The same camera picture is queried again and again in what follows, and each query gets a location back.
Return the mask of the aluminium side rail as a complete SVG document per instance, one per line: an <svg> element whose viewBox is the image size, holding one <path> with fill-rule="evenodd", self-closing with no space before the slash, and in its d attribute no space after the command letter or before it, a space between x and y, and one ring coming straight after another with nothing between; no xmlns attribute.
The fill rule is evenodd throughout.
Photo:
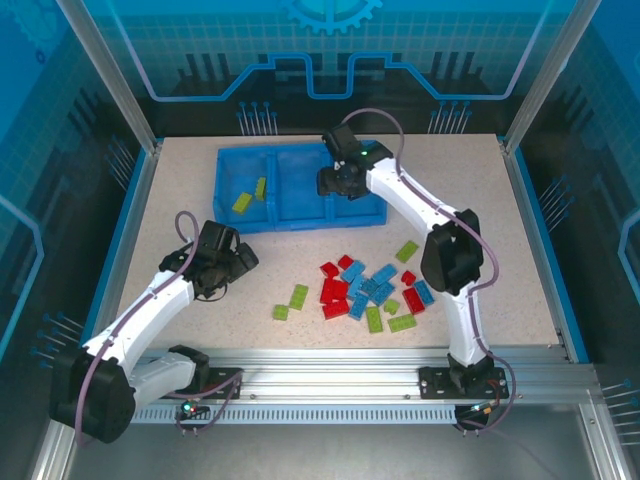
<svg viewBox="0 0 640 480"><path fill-rule="evenodd" d="M507 150L503 140L500 141L500 148L529 242L533 261L536 266L537 275L550 312L555 335L558 339L558 344L564 351L566 361L568 363L575 363L576 357L572 340L567 330L564 308L555 286L553 273L546 256L546 250L534 214L533 204L526 189L525 178L519 168L516 157Z"/></svg>
<svg viewBox="0 0 640 480"><path fill-rule="evenodd" d="M79 341L83 345L117 318L120 300L135 249L161 149L142 151L122 204L105 262Z"/></svg>

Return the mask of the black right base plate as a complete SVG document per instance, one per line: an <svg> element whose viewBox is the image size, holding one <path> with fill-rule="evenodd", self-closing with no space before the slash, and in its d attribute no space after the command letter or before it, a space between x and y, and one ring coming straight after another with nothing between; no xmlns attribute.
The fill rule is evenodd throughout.
<svg viewBox="0 0 640 480"><path fill-rule="evenodd" d="M423 400L501 400L510 397L505 371L492 368L471 377L453 374L448 367L423 367L418 370L418 386Z"/></svg>

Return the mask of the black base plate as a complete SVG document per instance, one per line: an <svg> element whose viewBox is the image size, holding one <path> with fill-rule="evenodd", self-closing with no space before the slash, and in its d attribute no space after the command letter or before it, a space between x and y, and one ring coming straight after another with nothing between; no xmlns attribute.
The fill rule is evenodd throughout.
<svg viewBox="0 0 640 480"><path fill-rule="evenodd" d="M418 370L418 386L423 400L501 400L510 397L505 371L492 368L471 377L453 374L448 367L423 367Z"/></svg>
<svg viewBox="0 0 640 480"><path fill-rule="evenodd" d="M228 395L231 395L231 399L236 400L240 398L243 373L241 368L236 367L211 367L207 378L200 385L193 383L176 393L162 396L162 399L224 400Z"/></svg>

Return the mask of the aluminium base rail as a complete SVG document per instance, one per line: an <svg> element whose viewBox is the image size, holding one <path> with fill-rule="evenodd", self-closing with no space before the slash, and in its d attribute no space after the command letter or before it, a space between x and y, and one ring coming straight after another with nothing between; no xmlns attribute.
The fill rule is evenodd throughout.
<svg viewBox="0 0 640 480"><path fill-rule="evenodd" d="M444 367L443 348L207 350L215 367L243 369L244 403L382 404L420 400L417 371ZM604 400L591 364L571 363L558 346L495 351L514 370L515 405L587 404Z"/></svg>

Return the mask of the blue three-compartment bin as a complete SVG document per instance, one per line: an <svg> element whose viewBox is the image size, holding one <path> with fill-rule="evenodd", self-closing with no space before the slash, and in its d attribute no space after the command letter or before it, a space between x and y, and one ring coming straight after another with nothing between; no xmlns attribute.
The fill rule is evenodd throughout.
<svg viewBox="0 0 640 480"><path fill-rule="evenodd" d="M316 175L332 159L321 143L221 148L217 153L213 213L217 222L242 234L371 227L387 222L387 204L376 195L354 201L319 196ZM267 179L266 200L255 198L257 181ZM232 211L242 192L253 196L244 215Z"/></svg>

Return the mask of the aluminium lower frame post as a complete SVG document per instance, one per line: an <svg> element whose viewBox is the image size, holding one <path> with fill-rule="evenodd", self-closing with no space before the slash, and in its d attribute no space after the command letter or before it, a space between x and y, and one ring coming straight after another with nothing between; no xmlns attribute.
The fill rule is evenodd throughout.
<svg viewBox="0 0 640 480"><path fill-rule="evenodd" d="M580 415L598 480L633 480L609 410L593 402L579 405Z"/></svg>
<svg viewBox="0 0 640 480"><path fill-rule="evenodd" d="M76 453L75 432L50 422L29 480L69 480Z"/></svg>

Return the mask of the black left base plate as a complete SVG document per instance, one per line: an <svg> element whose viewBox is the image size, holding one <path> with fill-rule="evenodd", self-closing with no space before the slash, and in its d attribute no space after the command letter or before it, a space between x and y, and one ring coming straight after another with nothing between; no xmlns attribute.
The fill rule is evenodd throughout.
<svg viewBox="0 0 640 480"><path fill-rule="evenodd" d="M224 400L228 395L231 395L231 399L236 400L240 398L243 373L241 368L236 367L211 367L207 378L200 385L193 383L176 393L162 396L162 399Z"/></svg>

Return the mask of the small led circuit board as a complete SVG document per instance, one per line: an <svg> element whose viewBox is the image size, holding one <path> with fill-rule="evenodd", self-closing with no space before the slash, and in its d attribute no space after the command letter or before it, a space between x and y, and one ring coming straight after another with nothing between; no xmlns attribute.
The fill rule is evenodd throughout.
<svg viewBox="0 0 640 480"><path fill-rule="evenodd" d="M459 422L462 420L473 420L476 417L488 418L499 406L499 400L486 400L474 405L456 406L455 416Z"/></svg>
<svg viewBox="0 0 640 480"><path fill-rule="evenodd" d="M195 399L185 400L180 406L177 419L180 422L190 420L203 420L210 413L210 408L200 405Z"/></svg>

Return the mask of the aluminium frame post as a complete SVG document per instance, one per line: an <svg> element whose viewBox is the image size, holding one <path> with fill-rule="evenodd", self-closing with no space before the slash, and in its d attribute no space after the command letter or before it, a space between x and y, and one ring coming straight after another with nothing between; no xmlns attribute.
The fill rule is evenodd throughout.
<svg viewBox="0 0 640 480"><path fill-rule="evenodd" d="M609 410L593 402L579 405L580 415L598 480L633 480Z"/></svg>
<svg viewBox="0 0 640 480"><path fill-rule="evenodd" d="M576 0L503 141L504 152L514 155L573 54L602 0Z"/></svg>
<svg viewBox="0 0 640 480"><path fill-rule="evenodd" d="M69 480L76 453L75 432L50 422L29 480Z"/></svg>
<svg viewBox="0 0 640 480"><path fill-rule="evenodd" d="M136 140L147 154L157 151L156 137L116 59L81 0L56 0Z"/></svg>

